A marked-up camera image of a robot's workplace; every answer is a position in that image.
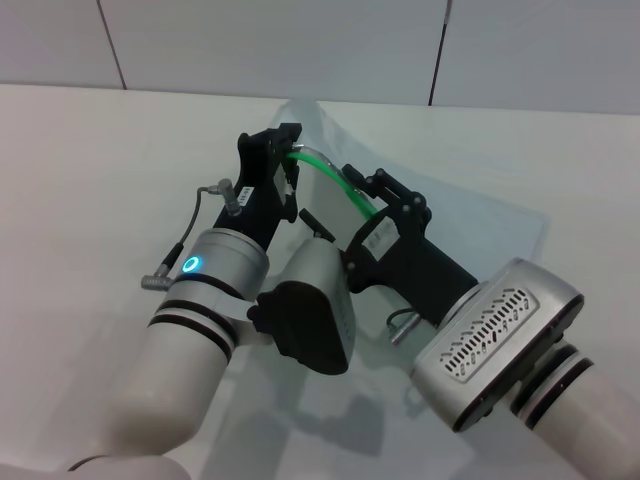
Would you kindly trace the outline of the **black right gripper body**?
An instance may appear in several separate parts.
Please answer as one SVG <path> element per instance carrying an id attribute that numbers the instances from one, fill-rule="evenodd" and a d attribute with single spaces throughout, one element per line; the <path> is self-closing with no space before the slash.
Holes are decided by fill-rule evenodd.
<path id="1" fill-rule="evenodd" d="M 385 286 L 438 326 L 478 280 L 425 237 L 427 208 L 390 205 L 355 234 L 344 252 L 348 286 L 360 293 Z"/>

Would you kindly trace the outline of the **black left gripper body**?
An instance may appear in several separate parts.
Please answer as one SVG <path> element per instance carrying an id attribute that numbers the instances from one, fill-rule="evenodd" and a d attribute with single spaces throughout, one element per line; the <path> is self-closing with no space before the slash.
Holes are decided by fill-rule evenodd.
<path id="1" fill-rule="evenodd" d="M 241 207 L 241 213 L 232 216 L 222 211 L 214 223 L 216 228 L 240 232 L 254 240 L 263 250 L 269 248 L 280 222 L 283 221 L 282 204 L 274 185 L 274 174 L 287 154 L 257 161 L 240 160 L 240 173 L 234 192 L 240 195 L 247 188 L 251 191 Z"/>

